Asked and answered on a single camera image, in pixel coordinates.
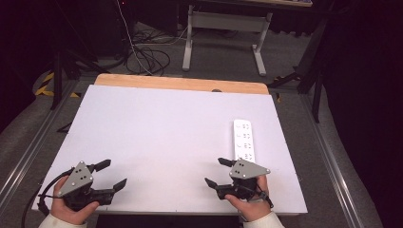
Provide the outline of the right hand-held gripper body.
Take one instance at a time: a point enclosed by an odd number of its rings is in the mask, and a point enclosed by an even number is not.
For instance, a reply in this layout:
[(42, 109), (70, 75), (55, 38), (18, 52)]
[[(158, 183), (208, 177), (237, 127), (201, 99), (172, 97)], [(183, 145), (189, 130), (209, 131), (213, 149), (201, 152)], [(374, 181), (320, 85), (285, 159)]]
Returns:
[(223, 200), (226, 195), (233, 195), (241, 200), (252, 199), (258, 193), (257, 177), (270, 173), (268, 168), (243, 159), (238, 159), (230, 168), (229, 177), (233, 182), (218, 185), (216, 188), (220, 200)]

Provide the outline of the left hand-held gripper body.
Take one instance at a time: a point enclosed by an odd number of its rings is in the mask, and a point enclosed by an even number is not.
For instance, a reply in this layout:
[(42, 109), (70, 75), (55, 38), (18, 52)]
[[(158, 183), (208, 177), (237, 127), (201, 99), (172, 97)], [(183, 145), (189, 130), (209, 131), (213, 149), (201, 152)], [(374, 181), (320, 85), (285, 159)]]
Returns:
[(94, 190), (91, 187), (94, 165), (86, 165), (80, 161), (57, 192), (57, 197), (63, 199), (66, 206), (73, 211), (77, 212), (94, 201), (100, 205), (109, 205), (113, 200), (113, 189)]

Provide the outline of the white power strip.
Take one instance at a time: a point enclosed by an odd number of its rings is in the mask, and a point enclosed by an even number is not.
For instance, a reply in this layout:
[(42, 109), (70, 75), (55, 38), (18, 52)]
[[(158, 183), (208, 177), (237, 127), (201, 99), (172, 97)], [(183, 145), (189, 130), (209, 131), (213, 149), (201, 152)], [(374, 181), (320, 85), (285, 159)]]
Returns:
[(234, 153), (235, 159), (255, 162), (255, 150), (252, 125), (246, 120), (234, 120)]

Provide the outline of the person's left hand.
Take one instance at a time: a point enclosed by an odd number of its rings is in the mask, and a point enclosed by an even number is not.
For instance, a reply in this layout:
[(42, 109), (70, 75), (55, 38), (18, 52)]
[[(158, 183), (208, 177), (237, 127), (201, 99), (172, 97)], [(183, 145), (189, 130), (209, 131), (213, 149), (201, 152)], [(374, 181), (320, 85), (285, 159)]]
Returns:
[(98, 206), (99, 203), (94, 201), (83, 209), (75, 212), (66, 206), (63, 199), (54, 199), (51, 205), (50, 214), (68, 223), (79, 225), (86, 222), (86, 219), (95, 212)]

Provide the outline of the person's right hand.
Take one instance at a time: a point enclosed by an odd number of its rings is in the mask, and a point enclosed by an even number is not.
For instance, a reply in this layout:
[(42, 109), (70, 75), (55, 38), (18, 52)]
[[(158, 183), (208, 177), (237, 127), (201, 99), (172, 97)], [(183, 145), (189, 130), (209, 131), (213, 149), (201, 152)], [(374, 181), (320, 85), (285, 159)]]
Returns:
[(251, 201), (242, 201), (233, 195), (226, 195), (225, 198), (237, 208), (246, 221), (252, 222), (261, 219), (272, 212), (271, 204), (259, 197), (260, 193), (269, 196), (269, 188), (265, 176), (257, 177), (257, 199)]

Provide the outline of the white board sheet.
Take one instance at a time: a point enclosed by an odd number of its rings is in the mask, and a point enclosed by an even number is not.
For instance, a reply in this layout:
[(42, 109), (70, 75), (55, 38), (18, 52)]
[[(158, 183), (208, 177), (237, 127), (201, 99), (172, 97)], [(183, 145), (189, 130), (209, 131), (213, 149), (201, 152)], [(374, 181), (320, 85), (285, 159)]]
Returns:
[(279, 215), (307, 207), (271, 96), (92, 85), (45, 180), (78, 162), (110, 160), (93, 186), (126, 186), (102, 212), (234, 215), (206, 184), (231, 179), (221, 158), (233, 159), (233, 122), (252, 125), (257, 164), (270, 169), (270, 199)]

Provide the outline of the wooden table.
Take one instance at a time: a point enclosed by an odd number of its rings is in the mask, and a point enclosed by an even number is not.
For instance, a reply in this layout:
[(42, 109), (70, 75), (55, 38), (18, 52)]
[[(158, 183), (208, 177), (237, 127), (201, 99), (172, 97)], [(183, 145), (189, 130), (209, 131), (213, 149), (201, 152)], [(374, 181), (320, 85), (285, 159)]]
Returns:
[(268, 95), (269, 89), (262, 83), (232, 82), (220, 80), (189, 79), (103, 73), (97, 76), (96, 86), (124, 86), (196, 91)]

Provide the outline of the yellow black floor tape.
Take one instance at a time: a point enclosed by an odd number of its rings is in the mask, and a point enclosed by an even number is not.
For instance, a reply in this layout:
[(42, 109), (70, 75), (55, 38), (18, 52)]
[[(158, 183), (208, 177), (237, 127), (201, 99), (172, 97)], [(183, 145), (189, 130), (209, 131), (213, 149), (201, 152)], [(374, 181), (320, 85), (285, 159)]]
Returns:
[(42, 81), (42, 83), (40, 84), (39, 88), (36, 90), (35, 95), (36, 96), (49, 96), (49, 97), (53, 97), (54, 96), (54, 92), (51, 90), (48, 90), (48, 86), (50, 84), (50, 81), (53, 79), (54, 77), (54, 73), (50, 72)]

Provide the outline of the black tripod stand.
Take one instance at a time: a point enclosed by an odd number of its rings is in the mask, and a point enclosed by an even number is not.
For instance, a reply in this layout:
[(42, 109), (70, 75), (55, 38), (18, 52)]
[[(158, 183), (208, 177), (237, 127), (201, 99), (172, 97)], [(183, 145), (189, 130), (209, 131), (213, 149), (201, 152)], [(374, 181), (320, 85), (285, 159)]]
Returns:
[(54, 30), (54, 83), (53, 102), (51, 110), (55, 110), (63, 100), (63, 73), (70, 80), (78, 80), (81, 76), (78, 62), (87, 66), (91, 71), (107, 73), (103, 67), (96, 65), (79, 51), (82, 42), (79, 35), (73, 35), (74, 26), (70, 24), (67, 16), (57, 0), (50, 0), (55, 6), (56, 18), (52, 21)]

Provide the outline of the black metal stand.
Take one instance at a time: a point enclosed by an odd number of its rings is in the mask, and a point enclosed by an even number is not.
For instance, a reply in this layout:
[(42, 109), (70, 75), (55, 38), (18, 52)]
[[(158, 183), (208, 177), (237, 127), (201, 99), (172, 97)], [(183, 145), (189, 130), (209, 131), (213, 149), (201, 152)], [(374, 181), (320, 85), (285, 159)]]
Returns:
[(320, 20), (299, 64), (295, 67), (295, 71), (285, 77), (277, 77), (273, 83), (268, 85), (269, 88), (275, 88), (299, 79), (297, 86), (297, 92), (299, 94), (307, 94), (313, 87), (314, 98), (311, 113), (316, 123), (319, 122), (318, 111), (323, 82), (320, 73), (320, 60), (317, 54), (327, 22), (327, 19)]

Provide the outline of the dark curtain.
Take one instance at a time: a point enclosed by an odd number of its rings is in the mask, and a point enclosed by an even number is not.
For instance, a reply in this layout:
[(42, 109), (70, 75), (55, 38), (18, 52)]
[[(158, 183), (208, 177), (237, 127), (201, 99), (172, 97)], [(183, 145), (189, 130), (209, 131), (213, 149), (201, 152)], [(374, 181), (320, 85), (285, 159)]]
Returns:
[(325, 41), (338, 135), (384, 228), (403, 228), (403, 0), (360, 0)]

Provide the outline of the aluminium floor rail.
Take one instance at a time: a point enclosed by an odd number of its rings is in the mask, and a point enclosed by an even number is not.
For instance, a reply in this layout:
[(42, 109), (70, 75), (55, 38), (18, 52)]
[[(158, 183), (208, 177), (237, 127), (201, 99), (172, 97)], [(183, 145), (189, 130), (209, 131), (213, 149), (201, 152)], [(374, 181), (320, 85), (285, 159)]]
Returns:
[(299, 98), (305, 111), (307, 112), (310, 123), (315, 131), (317, 140), (319, 142), (321, 157), (326, 166), (327, 172), (335, 189), (336, 196), (342, 208), (343, 214), (347, 220), (349, 228), (364, 228), (364, 224), (359, 218), (354, 200), (350, 194), (347, 183), (344, 180), (342, 173), (338, 167), (336, 158), (322, 134), (320, 123), (316, 122), (312, 114), (312, 106), (309, 97), (307, 95), (300, 95)]
[(62, 100), (51, 109), (51, 98), (39, 98), (0, 134), (0, 210), (24, 178), (77, 81), (66, 82)]

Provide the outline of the white metal desk frame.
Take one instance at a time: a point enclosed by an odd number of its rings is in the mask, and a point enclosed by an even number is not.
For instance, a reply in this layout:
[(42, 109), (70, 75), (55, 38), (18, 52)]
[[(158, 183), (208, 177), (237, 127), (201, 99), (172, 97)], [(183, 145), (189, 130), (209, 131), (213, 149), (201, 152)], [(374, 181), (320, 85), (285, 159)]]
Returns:
[(187, 37), (184, 48), (182, 69), (188, 71), (192, 56), (192, 29), (227, 29), (235, 31), (258, 32), (259, 40), (251, 46), (259, 75), (266, 75), (266, 68), (261, 56), (261, 49), (264, 44), (266, 34), (271, 24), (273, 14), (268, 12), (264, 17), (234, 15), (214, 12), (199, 12), (193, 5), (187, 11)]

